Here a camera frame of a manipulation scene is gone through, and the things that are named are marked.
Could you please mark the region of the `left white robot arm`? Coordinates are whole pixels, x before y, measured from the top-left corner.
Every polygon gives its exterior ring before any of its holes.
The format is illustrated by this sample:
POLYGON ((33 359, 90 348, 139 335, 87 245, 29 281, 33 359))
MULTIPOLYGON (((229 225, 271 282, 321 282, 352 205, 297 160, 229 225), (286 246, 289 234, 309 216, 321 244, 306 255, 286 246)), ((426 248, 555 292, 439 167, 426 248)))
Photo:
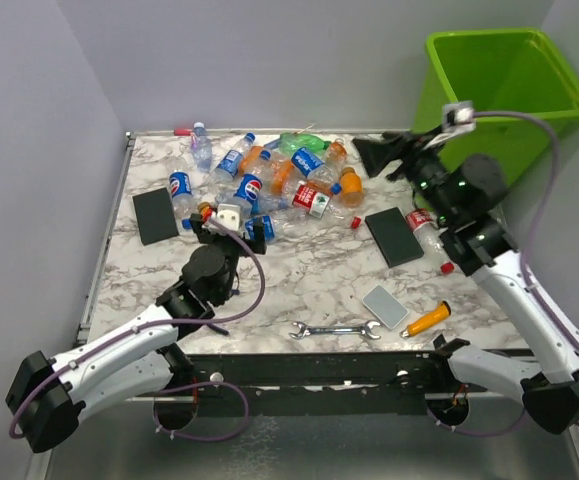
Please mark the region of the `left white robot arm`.
POLYGON ((257 262, 267 241, 260 220, 246 228, 217 213, 195 214, 191 226, 200 245, 154 304, 91 343, 52 357, 36 351, 21 361, 5 397, 12 414, 10 438, 42 453, 64 442, 82 421, 123 400, 196 387, 194 367, 177 343, 203 326, 222 332, 225 323, 258 307, 260 297, 228 318, 215 314, 233 295, 240 259, 257 262))

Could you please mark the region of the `small orange juice bottle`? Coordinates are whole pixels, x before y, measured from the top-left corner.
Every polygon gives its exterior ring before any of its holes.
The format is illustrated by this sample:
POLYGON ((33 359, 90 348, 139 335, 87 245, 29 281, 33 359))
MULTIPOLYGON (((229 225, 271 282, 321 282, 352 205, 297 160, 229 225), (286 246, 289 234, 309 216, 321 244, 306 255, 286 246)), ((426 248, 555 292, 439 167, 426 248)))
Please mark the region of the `small orange juice bottle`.
POLYGON ((198 205, 198 213, 203 217, 210 217, 214 212, 214 207, 209 202, 201 202, 198 205))

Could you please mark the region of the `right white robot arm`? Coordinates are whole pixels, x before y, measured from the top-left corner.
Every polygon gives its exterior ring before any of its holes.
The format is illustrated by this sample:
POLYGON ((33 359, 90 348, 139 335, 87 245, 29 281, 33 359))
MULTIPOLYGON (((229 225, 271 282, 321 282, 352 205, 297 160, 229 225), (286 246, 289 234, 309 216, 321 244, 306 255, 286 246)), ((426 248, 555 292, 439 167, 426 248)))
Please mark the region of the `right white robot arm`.
POLYGON ((436 212, 449 258, 501 307, 532 350, 533 364, 452 340, 436 349, 430 383, 450 391, 472 384, 520 403, 540 427, 560 434, 579 422, 579 330, 527 265, 527 252, 491 213, 507 193, 498 161, 476 153, 454 171, 440 160, 448 135, 387 133, 353 141, 367 174, 399 161, 391 181, 405 178, 436 212))

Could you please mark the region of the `blue label water bottle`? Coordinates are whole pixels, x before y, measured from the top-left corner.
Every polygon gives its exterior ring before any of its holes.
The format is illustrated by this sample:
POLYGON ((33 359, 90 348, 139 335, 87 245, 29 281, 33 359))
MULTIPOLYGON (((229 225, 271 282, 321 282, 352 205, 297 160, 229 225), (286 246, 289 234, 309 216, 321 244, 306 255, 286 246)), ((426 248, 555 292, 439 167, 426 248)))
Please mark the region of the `blue label water bottle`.
POLYGON ((267 214, 251 218, 244 223, 246 236, 254 239, 254 225, 261 221, 264 230, 265 242, 275 243, 286 238, 296 238, 308 220, 308 214, 301 208, 276 210, 267 214))

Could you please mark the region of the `pepsi bottle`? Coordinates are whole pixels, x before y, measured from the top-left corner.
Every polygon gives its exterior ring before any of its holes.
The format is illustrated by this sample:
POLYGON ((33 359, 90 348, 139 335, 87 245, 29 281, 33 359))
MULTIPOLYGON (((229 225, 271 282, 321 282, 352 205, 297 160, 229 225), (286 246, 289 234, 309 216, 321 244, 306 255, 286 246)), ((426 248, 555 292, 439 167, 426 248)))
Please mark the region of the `pepsi bottle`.
POLYGON ((235 193, 227 199, 227 203, 236 206, 240 210, 241 218, 247 219, 251 215, 261 188, 261 180, 256 175, 247 173, 242 177, 235 193))
POLYGON ((189 176, 183 171, 172 172, 169 175, 169 190, 174 214, 180 226, 183 230, 190 230, 190 216, 196 212, 197 204, 189 176))

